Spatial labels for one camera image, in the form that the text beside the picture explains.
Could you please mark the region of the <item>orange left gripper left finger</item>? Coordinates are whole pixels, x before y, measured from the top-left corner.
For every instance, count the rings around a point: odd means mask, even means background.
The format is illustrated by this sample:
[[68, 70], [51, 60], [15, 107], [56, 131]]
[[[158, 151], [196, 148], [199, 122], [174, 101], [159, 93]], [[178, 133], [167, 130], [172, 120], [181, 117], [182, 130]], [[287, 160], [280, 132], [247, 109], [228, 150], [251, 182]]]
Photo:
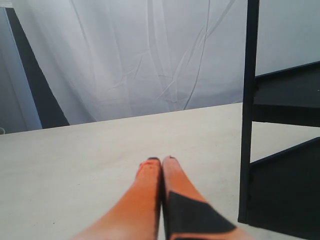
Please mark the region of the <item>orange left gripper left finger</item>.
[[162, 165], [151, 157], [139, 165], [133, 184], [100, 219], [74, 240], [156, 240], [161, 203]]

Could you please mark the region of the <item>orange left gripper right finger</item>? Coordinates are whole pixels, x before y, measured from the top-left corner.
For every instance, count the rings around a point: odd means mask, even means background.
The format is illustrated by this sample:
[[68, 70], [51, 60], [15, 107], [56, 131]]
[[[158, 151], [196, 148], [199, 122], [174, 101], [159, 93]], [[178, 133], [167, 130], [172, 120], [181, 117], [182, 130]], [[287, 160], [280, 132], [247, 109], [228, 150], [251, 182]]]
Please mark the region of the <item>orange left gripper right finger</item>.
[[195, 188], [175, 157], [162, 162], [162, 200], [167, 240], [252, 240], [217, 212]]

